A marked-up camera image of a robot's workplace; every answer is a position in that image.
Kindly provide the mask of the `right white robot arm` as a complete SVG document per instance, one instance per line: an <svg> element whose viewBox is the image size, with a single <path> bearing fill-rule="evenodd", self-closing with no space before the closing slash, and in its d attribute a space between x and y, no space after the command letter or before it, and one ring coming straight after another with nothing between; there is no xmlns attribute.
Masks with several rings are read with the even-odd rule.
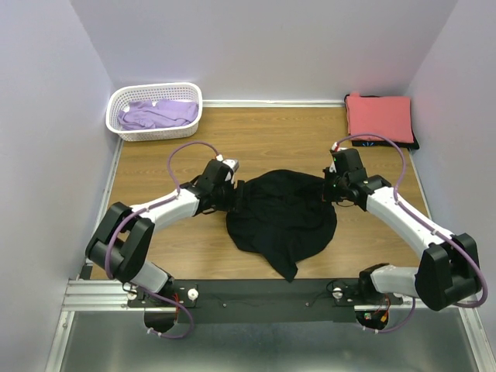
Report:
<svg viewBox="0 0 496 372"><path fill-rule="evenodd" d="M362 270L356 286L361 301L372 304L384 294L395 293L418 298L440 311L484 294L487 286L481 277L477 244L470 235L456 235L435 224L382 176L368 175L356 149L334 146L330 153L332 163L323 171L324 201L348 201L374 215L420 259L417 267L379 263Z"/></svg>

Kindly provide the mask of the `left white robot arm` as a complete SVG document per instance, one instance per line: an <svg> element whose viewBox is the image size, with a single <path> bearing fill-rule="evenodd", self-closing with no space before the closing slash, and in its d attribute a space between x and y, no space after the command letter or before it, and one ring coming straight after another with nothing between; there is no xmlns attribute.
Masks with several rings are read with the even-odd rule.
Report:
<svg viewBox="0 0 496 372"><path fill-rule="evenodd" d="M145 288L145 296L153 305L167 304L173 278L146 259L153 234L182 219L233 210L238 169L238 160L215 158L178 191L141 205L116 202L97 226L85 256L119 282Z"/></svg>

